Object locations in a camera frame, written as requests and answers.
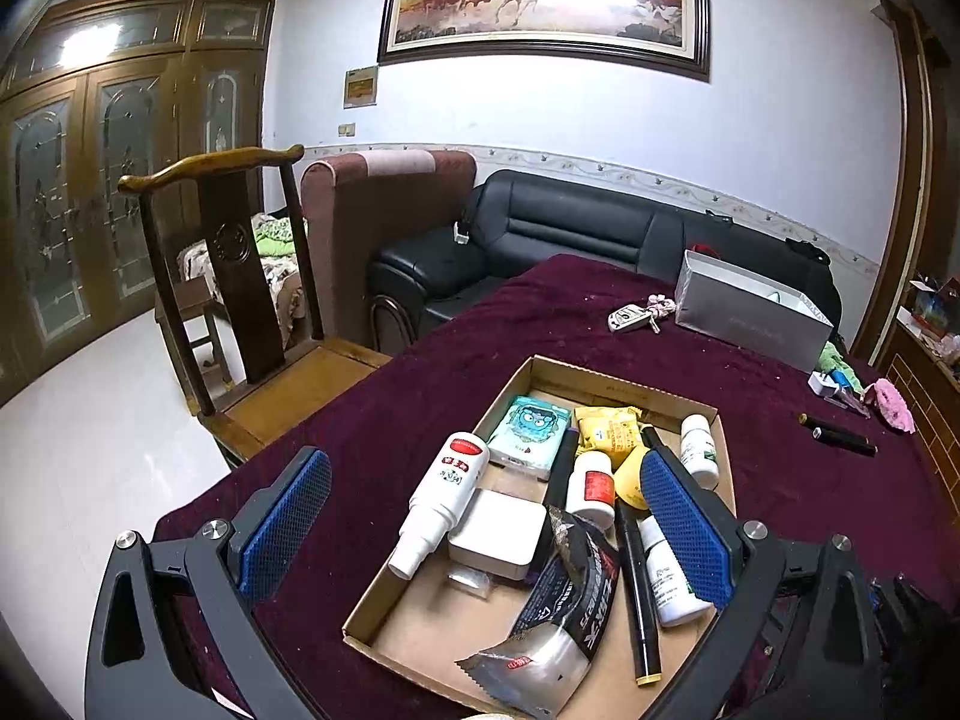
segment green towel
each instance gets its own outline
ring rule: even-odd
[[[863,385],[860,384],[860,380],[856,378],[853,368],[844,362],[843,357],[840,356],[840,352],[837,351],[837,347],[830,341],[827,341],[827,345],[824,346],[824,350],[820,353],[820,360],[817,362],[817,371],[830,375],[834,370],[839,370],[847,377],[847,381],[853,386],[854,392],[858,395],[863,394]]]
[[[289,218],[275,218],[261,224],[253,230],[253,240],[256,241],[256,252],[261,257],[287,257],[296,254],[294,233],[290,228]]]

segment white bottle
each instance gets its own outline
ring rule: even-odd
[[[693,594],[693,588],[683,576],[680,562],[653,517],[640,522],[640,540],[647,555],[647,575],[654,591],[656,616],[661,620],[661,625],[670,628],[683,624],[699,617],[712,606]]]
[[[592,522],[601,531],[613,525],[613,468],[603,452],[584,452],[574,461],[566,487],[566,510]]]
[[[716,490],[720,480],[717,448],[705,416],[692,413],[680,425],[680,462],[704,490]]]
[[[410,514],[387,565],[410,581],[427,555],[456,527],[487,467],[490,450],[472,433],[454,433],[427,469],[410,498]]]

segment cardboard box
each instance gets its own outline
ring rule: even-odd
[[[805,373],[817,367],[833,330],[803,293],[694,251],[683,255],[676,300],[680,327],[774,357]]]
[[[566,408],[639,406],[646,421],[678,454],[683,418],[692,413],[704,415],[717,449],[720,483],[716,491],[727,507],[736,511],[723,425],[711,406],[565,362],[531,357],[512,375],[474,432],[486,440],[512,399],[522,394]],[[541,501],[546,490],[546,484],[534,477],[494,464],[488,466],[481,486],[535,501]],[[504,640],[529,590],[497,584],[487,600],[475,598],[448,584],[449,565],[445,540],[409,583],[383,565],[344,623],[344,641],[384,668],[477,712],[507,712],[522,717],[518,710],[506,709],[484,693],[455,661]],[[638,688],[625,598],[621,577],[592,667],[560,712],[560,720],[637,720],[677,672],[709,624],[710,618],[704,615],[688,625],[669,631],[661,629],[659,649],[664,678],[655,685]]]

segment maroon tablecloth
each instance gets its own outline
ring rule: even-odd
[[[191,536],[211,517],[232,517],[299,447],[320,447],[333,463],[333,493],[277,595],[254,616],[334,720],[468,714],[349,649],[341,626],[394,546],[410,493],[437,447],[453,431],[472,429],[512,372],[541,354],[717,407],[738,517],[802,541],[846,533],[868,576],[904,571],[952,607],[960,597],[960,539],[914,437],[824,404],[798,370],[672,320],[659,336],[608,332],[613,309],[656,292],[672,288],[601,263],[554,257],[163,517],[155,541]],[[800,412],[866,434],[880,451],[868,459],[821,445],[797,423]],[[195,608],[184,608],[184,616],[200,666],[226,689]]]

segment wooden cabinet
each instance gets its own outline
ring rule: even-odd
[[[877,366],[904,396],[920,442],[960,527],[960,384],[923,342],[902,324],[893,331]]]
[[[0,83],[0,403],[152,308],[125,173],[260,144],[272,0],[78,0]],[[262,208],[251,177],[251,213]],[[200,239],[192,185],[155,200],[171,271]]]

